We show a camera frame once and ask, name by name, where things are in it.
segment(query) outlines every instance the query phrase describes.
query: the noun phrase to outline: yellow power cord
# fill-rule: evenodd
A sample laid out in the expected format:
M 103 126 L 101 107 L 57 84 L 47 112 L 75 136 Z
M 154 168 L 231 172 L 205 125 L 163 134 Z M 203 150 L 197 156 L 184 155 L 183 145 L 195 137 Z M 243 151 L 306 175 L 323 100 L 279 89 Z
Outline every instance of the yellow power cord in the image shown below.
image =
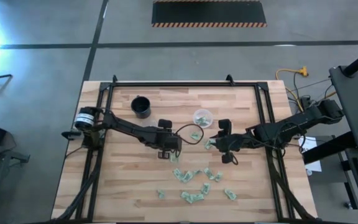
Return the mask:
M 295 72 L 295 73 L 301 74 L 303 77 L 307 77 L 307 76 L 309 75 L 309 74 L 308 74 L 308 70 L 306 69 L 306 66 L 303 66 L 303 67 L 302 67 L 301 69 L 299 69 L 299 70 L 286 69 L 286 68 L 278 69 L 278 70 L 276 71 L 276 80 L 279 80 L 279 78 L 278 78 L 278 73 L 279 73 L 279 72 Z M 298 103 L 299 110 L 300 110 L 301 112 L 303 112 L 303 108 L 302 108 L 301 103 L 299 102 L 298 97 L 296 97 L 296 95 L 295 95 L 289 88 L 285 87 L 285 89 L 286 89 L 289 93 L 291 93 L 291 94 L 293 95 L 295 101 Z

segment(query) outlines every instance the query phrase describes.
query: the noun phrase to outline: yellow and black striped mat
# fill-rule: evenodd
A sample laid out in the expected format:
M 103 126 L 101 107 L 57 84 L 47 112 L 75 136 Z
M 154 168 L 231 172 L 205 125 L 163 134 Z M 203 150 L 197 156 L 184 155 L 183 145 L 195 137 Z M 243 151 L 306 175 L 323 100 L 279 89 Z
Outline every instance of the yellow and black striped mat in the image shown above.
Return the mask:
M 152 27 L 267 27 L 259 1 L 157 0 Z

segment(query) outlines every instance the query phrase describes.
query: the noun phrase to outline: wooden table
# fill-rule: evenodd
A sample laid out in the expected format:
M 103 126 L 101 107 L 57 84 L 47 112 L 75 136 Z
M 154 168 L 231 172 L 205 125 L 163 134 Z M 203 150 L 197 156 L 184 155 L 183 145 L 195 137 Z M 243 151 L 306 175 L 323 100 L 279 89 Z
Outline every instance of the wooden table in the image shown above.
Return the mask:
M 78 108 L 95 106 L 100 82 L 85 82 Z M 291 116 L 287 94 L 282 81 L 268 81 L 276 121 Z M 146 96 L 152 107 L 147 121 L 139 120 L 131 111 L 131 101 L 137 95 Z M 221 154 L 212 147 L 204 148 L 208 137 L 219 130 L 218 120 L 229 118 L 234 133 L 244 133 L 249 126 L 259 124 L 255 92 L 250 87 L 125 87 L 115 88 L 112 110 L 120 118 L 136 124 L 169 119 L 173 129 L 193 122 L 193 113 L 201 108 L 210 110 L 214 123 L 205 129 L 205 138 L 198 145 L 183 143 L 179 163 L 157 159 L 157 151 L 137 139 L 108 131 L 96 199 L 94 222 L 252 222 L 276 221 L 265 150 L 241 149 L 236 153 L 239 165 L 222 164 Z M 181 131 L 189 139 L 194 129 Z M 72 141 L 68 153 L 81 144 Z M 79 150 L 66 159 L 58 187 L 52 217 L 58 217 L 78 193 L 83 175 L 86 150 Z M 290 188 L 307 209 L 316 216 L 316 209 L 305 172 L 303 159 L 297 147 L 288 147 L 284 157 Z M 187 184 L 177 180 L 172 171 L 197 170 L 209 167 L 212 172 L 223 172 L 219 183 L 197 175 Z M 211 183 L 211 191 L 204 201 L 189 204 L 180 198 L 182 190 L 200 191 L 203 183 Z M 237 199 L 231 201 L 223 189 L 231 189 Z M 157 189 L 165 191 L 159 199 Z M 285 200 L 280 192 L 286 213 Z M 84 212 L 88 210 L 85 200 Z

